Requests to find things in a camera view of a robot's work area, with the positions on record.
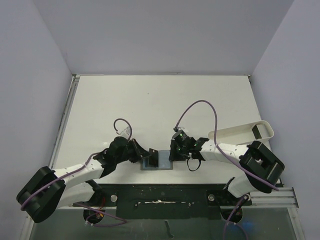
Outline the grey card holder wallet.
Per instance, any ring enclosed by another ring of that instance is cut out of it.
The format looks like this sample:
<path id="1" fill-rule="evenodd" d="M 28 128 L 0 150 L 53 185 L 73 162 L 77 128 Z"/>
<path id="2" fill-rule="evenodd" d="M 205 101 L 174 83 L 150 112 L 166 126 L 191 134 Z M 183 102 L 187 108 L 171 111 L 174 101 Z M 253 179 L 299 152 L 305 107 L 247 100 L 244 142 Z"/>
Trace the grey card holder wallet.
<path id="1" fill-rule="evenodd" d="M 141 171 L 160 171 L 160 170 L 172 170 L 173 163 L 169 160 L 170 151 L 169 150 L 157 150 L 159 165 L 157 168 L 151 168 L 147 166 L 148 158 L 144 159 L 140 163 Z"/>

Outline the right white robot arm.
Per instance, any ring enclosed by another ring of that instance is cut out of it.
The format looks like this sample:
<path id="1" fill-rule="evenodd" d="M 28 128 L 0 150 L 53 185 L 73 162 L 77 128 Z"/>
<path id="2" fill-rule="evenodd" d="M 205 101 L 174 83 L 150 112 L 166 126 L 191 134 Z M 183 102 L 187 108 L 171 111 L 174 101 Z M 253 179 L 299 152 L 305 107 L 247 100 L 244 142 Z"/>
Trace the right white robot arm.
<path id="1" fill-rule="evenodd" d="M 205 161 L 229 163 L 243 171 L 230 180 L 222 192 L 223 200 L 230 205 L 254 191 L 265 194 L 278 191 L 276 184 L 285 169 L 284 163 L 260 141 L 245 145 L 217 143 L 206 137 L 196 140 L 180 129 L 171 138 L 169 160 L 190 159 L 200 164 Z"/>

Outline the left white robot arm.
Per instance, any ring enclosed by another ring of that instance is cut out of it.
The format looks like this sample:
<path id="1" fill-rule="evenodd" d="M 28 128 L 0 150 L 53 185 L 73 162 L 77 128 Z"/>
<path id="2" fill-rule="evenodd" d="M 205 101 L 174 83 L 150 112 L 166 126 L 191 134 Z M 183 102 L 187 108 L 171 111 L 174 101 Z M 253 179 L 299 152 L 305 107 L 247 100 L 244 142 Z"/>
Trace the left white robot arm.
<path id="1" fill-rule="evenodd" d="M 101 152 L 91 154 L 84 163 L 60 169 L 41 167 L 17 194 L 21 211 L 25 211 L 35 223 L 49 218 L 58 207 L 68 205 L 67 192 L 77 196 L 74 187 L 89 186 L 89 182 L 101 179 L 116 170 L 118 164 L 140 162 L 150 156 L 135 139 L 116 137 Z"/>

